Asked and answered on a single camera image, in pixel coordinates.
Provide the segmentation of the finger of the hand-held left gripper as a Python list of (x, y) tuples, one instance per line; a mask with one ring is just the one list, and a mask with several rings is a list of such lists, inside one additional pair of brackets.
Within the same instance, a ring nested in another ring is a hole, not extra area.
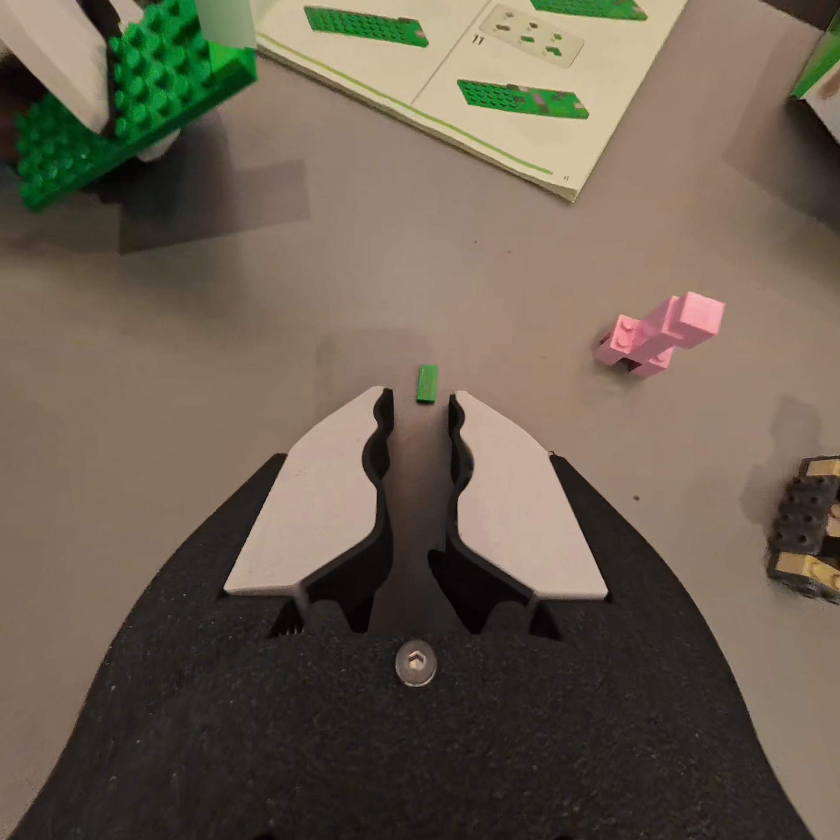
[(2, 1), (3, 45), (84, 126), (111, 119), (109, 40), (138, 24), (145, 2)]
[(152, 163), (158, 161), (169, 151), (180, 136), (181, 130), (177, 129), (164, 136), (163, 139), (156, 141), (142, 151), (139, 151), (134, 156), (134, 159), (142, 163)]

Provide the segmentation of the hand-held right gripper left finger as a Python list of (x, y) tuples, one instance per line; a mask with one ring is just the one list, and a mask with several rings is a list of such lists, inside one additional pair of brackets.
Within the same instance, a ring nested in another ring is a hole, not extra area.
[(287, 454), (226, 580), (228, 595), (358, 605), (391, 569), (383, 479), (393, 392), (372, 387)]

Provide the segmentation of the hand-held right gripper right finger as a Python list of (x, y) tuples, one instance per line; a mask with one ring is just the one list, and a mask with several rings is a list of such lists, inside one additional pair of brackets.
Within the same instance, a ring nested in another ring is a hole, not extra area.
[(449, 397), (444, 574), (467, 603), (603, 602), (607, 584), (550, 452), (467, 391)]

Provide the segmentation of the green studded brick plate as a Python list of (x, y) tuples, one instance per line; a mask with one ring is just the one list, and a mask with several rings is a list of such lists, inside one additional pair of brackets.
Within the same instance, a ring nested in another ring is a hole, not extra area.
[(45, 86), (16, 116), (18, 189), (27, 210), (89, 186), (258, 78), (249, 2), (232, 2), (225, 14), (213, 3), (151, 2), (138, 24), (110, 38), (108, 57), (111, 119), (102, 133)]

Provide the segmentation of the small pink brick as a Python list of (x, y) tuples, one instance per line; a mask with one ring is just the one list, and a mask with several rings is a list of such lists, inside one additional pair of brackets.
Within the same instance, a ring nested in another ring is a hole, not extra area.
[(689, 291), (662, 302), (644, 318), (619, 315), (594, 350), (595, 361), (648, 379), (665, 372), (675, 350), (690, 350), (718, 335), (726, 305)]

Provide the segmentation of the black brick tower model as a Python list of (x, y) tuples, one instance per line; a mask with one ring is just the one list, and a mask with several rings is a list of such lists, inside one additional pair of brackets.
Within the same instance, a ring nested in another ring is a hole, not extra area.
[(782, 492), (768, 552), (772, 581), (839, 603), (839, 455), (801, 461)]

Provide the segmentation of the building instruction booklet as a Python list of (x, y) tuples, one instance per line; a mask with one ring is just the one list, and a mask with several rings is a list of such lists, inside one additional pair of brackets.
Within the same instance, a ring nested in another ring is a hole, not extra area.
[(573, 203), (686, 2), (252, 6), (264, 55)]

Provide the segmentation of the green brick set box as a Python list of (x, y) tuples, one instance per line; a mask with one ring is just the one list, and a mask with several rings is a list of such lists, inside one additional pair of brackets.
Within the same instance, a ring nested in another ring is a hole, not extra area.
[(839, 13), (817, 42), (789, 99), (806, 103), (839, 143)]

